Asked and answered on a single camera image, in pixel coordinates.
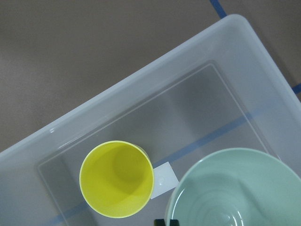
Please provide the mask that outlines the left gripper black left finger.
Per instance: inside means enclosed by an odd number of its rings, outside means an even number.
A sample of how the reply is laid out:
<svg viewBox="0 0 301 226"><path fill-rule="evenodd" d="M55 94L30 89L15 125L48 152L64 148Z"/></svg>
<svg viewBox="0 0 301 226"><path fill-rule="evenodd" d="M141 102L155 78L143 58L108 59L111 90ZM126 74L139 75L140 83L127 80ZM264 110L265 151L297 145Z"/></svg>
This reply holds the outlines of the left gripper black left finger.
<svg viewBox="0 0 301 226"><path fill-rule="evenodd" d="M154 226L165 226L165 220L164 219L155 219Z"/></svg>

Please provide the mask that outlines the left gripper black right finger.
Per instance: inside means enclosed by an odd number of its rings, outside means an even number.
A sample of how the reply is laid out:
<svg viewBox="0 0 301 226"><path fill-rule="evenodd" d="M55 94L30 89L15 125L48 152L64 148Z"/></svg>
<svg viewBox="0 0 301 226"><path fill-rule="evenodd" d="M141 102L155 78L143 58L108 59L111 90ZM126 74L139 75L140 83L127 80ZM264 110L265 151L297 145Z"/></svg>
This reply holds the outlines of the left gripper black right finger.
<svg viewBox="0 0 301 226"><path fill-rule="evenodd" d="M179 226L180 224L179 224L179 221L177 219L171 219L169 221L169 225L170 226Z"/></svg>

